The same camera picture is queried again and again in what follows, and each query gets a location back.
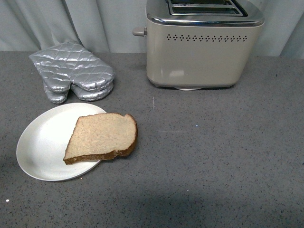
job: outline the bread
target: bread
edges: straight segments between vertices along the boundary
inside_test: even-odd
[[[81,116],[76,122],[63,161],[70,165],[79,161],[127,156],[134,150],[136,141],[137,124],[130,114]]]

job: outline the toaster lever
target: toaster lever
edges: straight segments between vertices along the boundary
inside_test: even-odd
[[[133,33],[134,36],[144,37],[145,35],[147,35],[147,27],[134,28],[132,33]]]

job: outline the quilted fabric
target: quilted fabric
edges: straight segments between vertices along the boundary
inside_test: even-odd
[[[60,104],[71,88],[82,100],[105,97],[115,73],[108,64],[76,42],[67,42],[29,56],[43,79],[48,99]]]

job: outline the bread crust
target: bread crust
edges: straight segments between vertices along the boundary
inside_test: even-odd
[[[84,161],[92,161],[92,160],[111,160],[117,156],[121,156],[121,157],[128,156],[136,147],[137,137],[138,137],[138,127],[137,127],[137,123],[136,123],[134,117],[130,114],[126,114],[126,115],[128,115],[132,118],[134,125],[135,125],[135,130],[136,130],[134,141],[126,150],[118,150],[118,151],[114,150],[114,151],[111,151],[108,153],[103,153],[103,154],[90,154],[90,155],[82,155],[82,156],[72,157],[72,158],[68,158],[68,159],[63,159],[65,164],[71,165],[76,162],[84,162]]]

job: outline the toaster base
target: toaster base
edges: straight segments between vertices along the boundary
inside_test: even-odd
[[[171,84],[160,84],[157,82],[154,82],[150,78],[148,78],[149,81],[155,85],[155,87],[163,87],[163,88],[175,88],[179,89],[182,91],[193,91],[193,90],[198,90],[198,89],[204,89],[204,88],[209,88],[209,89],[216,89],[216,88],[230,88],[236,83],[229,84],[229,85],[171,85]]]

